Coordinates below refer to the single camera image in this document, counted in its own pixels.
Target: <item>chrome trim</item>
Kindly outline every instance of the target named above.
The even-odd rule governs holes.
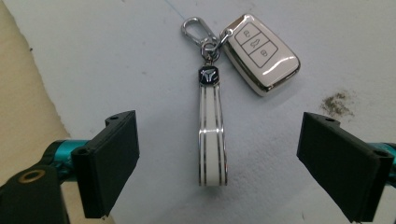
[[[202,101],[202,99],[201,99],[201,96],[202,96],[202,88],[200,88],[199,89],[199,97],[200,97],[200,104],[202,103],[201,101]],[[201,174],[201,136],[202,136],[202,115],[203,115],[203,113],[202,113],[202,108],[201,108],[201,105],[200,105],[200,108],[199,108],[199,132],[198,132],[198,156],[199,156],[199,163],[198,163],[198,166],[199,166],[199,186],[201,186],[202,185],[202,174]]]
[[[221,110],[221,100],[220,100],[220,91],[219,91],[219,107],[220,111]],[[221,122],[221,135],[222,135],[222,144],[223,144],[223,155],[224,155],[224,186],[227,186],[228,182],[228,169],[227,169],[227,155],[225,153],[225,138],[224,138],[224,122],[223,122],[223,117],[220,117],[220,122]]]
[[[204,87],[204,184],[206,186],[206,87]]]
[[[219,91],[219,86],[213,88],[213,95],[215,96],[215,121],[216,121],[216,137],[218,139],[218,156],[219,156],[219,184],[221,183],[221,151],[220,151],[220,133],[219,133],[219,120],[218,120],[218,101],[216,91]]]

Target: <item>metal clasp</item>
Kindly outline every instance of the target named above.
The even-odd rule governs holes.
[[[194,35],[190,34],[187,31],[187,27],[188,26],[192,26],[194,24],[200,25],[202,28],[204,28],[205,32],[207,33],[207,37],[199,39],[197,37],[195,37]],[[202,45],[205,42],[212,42],[212,43],[217,43],[218,42],[218,38],[213,34],[213,32],[209,29],[209,27],[206,25],[206,23],[204,22],[204,20],[202,20],[199,17],[191,17],[186,19],[183,22],[183,25],[181,26],[181,32],[188,37],[190,40],[192,40],[192,42],[194,42],[194,44],[198,47],[202,47]]]
[[[188,26],[196,24],[204,29],[207,36],[199,39],[187,31]],[[181,32],[188,37],[196,46],[201,48],[201,55],[205,59],[206,64],[212,64],[219,58],[219,49],[227,41],[227,39],[233,35],[233,31],[227,30],[224,37],[219,40],[213,32],[209,29],[203,19],[199,17],[191,17],[186,19],[181,26]]]

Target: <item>white leather strap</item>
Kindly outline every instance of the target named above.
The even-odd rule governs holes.
[[[227,159],[219,84],[200,86],[200,186],[227,185]]]

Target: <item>key fob case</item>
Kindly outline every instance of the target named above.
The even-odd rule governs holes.
[[[224,51],[250,87],[260,96],[293,77],[300,61],[269,28],[250,14],[226,27],[232,32]]]

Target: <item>stain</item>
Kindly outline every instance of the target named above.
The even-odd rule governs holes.
[[[323,99],[320,108],[333,119],[340,119],[345,116],[355,115],[350,110],[354,102],[347,91],[339,91],[336,94]]]

